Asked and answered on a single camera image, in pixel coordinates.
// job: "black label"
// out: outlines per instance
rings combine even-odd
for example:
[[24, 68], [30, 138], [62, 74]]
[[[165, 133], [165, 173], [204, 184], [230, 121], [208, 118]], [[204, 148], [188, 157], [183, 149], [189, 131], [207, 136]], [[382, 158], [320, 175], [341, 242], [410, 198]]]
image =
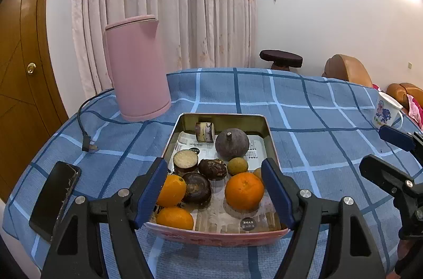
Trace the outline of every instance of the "black label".
[[198, 148], [191, 148], [190, 150], [195, 152], [197, 155], [200, 153], [200, 149]]
[[241, 220], [240, 226], [244, 231], [251, 231], [255, 228], [255, 220], [251, 217], [246, 217]]

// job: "table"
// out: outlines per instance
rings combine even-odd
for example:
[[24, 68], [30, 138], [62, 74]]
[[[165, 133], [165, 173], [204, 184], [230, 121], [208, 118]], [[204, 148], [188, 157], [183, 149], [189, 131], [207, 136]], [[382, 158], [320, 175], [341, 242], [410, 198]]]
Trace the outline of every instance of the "table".
[[[73, 191], [88, 199], [109, 197], [128, 187], [160, 156], [174, 123], [183, 112], [262, 114], [267, 118], [283, 173], [316, 196], [340, 200], [351, 196], [376, 240], [383, 263], [396, 261], [399, 212], [392, 197], [360, 176], [363, 156], [376, 154], [416, 182], [423, 170], [413, 156], [382, 141], [370, 122], [377, 91], [336, 79], [248, 68], [190, 69], [168, 75], [172, 106], [143, 123], [124, 121], [113, 92], [90, 102], [82, 122], [99, 151], [81, 151], [82, 135], [75, 120], [45, 144], [16, 184], [5, 210], [3, 228], [23, 244], [43, 267], [49, 245], [31, 230], [28, 219], [56, 161], [82, 168]], [[404, 117], [404, 131], [418, 131]], [[119, 278], [107, 225], [101, 225], [109, 277]], [[155, 278], [273, 278], [290, 235], [263, 247], [216, 248], [163, 241], [143, 227], [138, 240]], [[309, 278], [318, 278], [327, 231], [323, 227]]]

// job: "screw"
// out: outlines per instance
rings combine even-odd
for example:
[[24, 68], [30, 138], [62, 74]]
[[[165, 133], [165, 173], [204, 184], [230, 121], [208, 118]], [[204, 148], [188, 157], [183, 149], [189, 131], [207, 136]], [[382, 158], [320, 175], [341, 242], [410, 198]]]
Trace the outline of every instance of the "screw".
[[354, 199], [352, 199], [351, 197], [344, 197], [344, 203], [347, 205], [353, 205]]
[[423, 211], [421, 209], [417, 209], [416, 210], [416, 217], [419, 220], [422, 220], [423, 219]]
[[300, 191], [300, 196], [303, 198], [310, 198], [311, 197], [311, 192], [309, 190], [301, 190]]
[[75, 203], [77, 203], [78, 205], [81, 205], [85, 202], [85, 197], [84, 196], [79, 196], [75, 198]]
[[118, 196], [127, 197], [130, 194], [130, 191], [127, 188], [122, 188], [118, 191]]

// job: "wooden door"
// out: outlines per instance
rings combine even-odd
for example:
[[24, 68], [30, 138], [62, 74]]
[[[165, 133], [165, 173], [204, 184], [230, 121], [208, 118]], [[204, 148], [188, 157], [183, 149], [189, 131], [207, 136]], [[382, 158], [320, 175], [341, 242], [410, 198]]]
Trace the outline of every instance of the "wooden door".
[[[67, 120], [48, 55], [45, 0], [0, 3], [0, 198]], [[33, 74], [27, 66], [35, 63]]]

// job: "brown leather sofa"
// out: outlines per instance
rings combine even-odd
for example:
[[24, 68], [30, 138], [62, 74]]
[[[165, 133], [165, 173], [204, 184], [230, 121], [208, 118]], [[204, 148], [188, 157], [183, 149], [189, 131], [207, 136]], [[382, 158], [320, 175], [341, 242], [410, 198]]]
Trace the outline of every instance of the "brown leather sofa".
[[386, 94], [397, 100], [404, 107], [404, 112], [407, 114], [410, 110], [407, 94], [412, 95], [420, 106], [423, 106], [423, 90], [411, 83], [393, 83], [389, 85]]
[[337, 54], [329, 58], [324, 67], [323, 77], [337, 78], [340, 80], [357, 83], [359, 85], [373, 87], [373, 83], [364, 68], [363, 63], [358, 59]]

